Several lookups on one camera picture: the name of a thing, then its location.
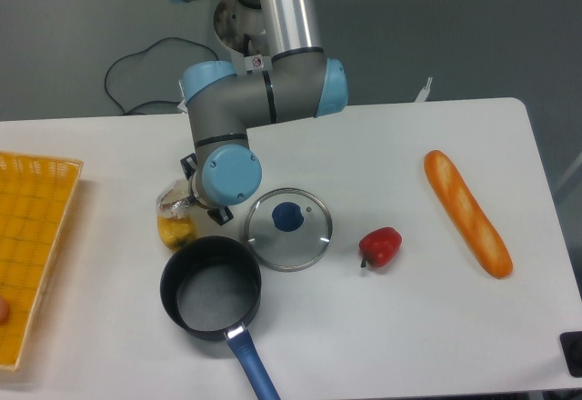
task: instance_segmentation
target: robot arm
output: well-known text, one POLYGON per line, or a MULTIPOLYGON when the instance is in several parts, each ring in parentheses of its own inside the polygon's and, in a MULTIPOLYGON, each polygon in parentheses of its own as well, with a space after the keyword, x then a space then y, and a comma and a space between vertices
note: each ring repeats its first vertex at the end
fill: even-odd
MULTIPOLYGON (((259 7, 257 0, 238 1, 259 7)), ((347 104, 343 66, 325 58, 312 0, 260 0, 260 7, 270 71, 236 75, 231 63, 216 61, 193 65, 182 77, 197 159, 191 186, 208 208, 242 203, 260 185, 247 128, 332 114, 347 104)))

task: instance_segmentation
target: black cable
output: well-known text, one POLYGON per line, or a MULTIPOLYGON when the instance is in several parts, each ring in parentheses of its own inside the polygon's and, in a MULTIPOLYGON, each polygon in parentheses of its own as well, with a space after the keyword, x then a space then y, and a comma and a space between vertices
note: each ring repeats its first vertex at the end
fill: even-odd
POLYGON ((107 88, 107 78, 109 77, 109 73, 111 73, 111 70, 113 70, 113 68, 117 64, 119 64, 121 61, 126 60, 128 57, 144 55, 145 53, 149 52, 152 48, 164 43, 165 41, 179 41, 182 43, 188 43, 191 45, 195 45, 197 47, 202 47, 202 48, 206 49, 208 52, 210 52, 212 54, 212 56, 215 57, 215 60, 218 60, 218 55, 208 45, 197 43, 196 41, 190 41, 189 39, 180 38, 178 36, 169 36, 167 38, 162 38, 158 41, 155 41, 148 48, 142 50, 141 52, 136 52, 136 53, 132 53, 131 55, 125 55, 123 57, 120 57, 119 59, 117 59, 115 62, 113 62, 111 64, 111 66, 109 67, 109 69, 105 73, 104 88, 105 88, 105 93, 107 94, 107 96, 111 99, 111 101, 113 103, 115 103, 115 105, 122 112, 121 115, 145 115, 143 112, 137 112, 137 109, 140 109, 140 108, 142 108, 144 106, 148 106, 148 105, 178 105, 180 103, 180 102, 173 102, 170 100, 150 100, 149 102, 143 102, 137 106, 132 107, 131 109, 125 110, 125 108, 115 99, 115 97, 113 97, 111 95, 111 93, 109 93, 109 89, 107 88))

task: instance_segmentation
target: blue handle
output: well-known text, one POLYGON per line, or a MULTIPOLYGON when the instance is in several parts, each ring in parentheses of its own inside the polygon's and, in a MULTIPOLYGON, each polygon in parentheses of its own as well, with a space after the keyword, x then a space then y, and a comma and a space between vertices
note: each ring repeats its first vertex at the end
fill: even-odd
POLYGON ((245 329, 240 334, 227 339, 226 342, 240 365, 243 366, 246 377, 255 390, 256 398, 258 400, 280 400, 281 397, 276 392, 261 358, 258 357, 253 338, 248 330, 245 329))

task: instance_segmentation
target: yellow fruit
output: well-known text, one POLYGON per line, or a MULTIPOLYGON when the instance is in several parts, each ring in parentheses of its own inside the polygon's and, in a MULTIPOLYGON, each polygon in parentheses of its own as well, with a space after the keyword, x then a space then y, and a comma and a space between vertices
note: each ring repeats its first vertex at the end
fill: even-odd
POLYGON ((197 239, 196 226, 190 216, 182 218, 164 218, 157 216, 157 232, 164 245, 176 251, 197 239))

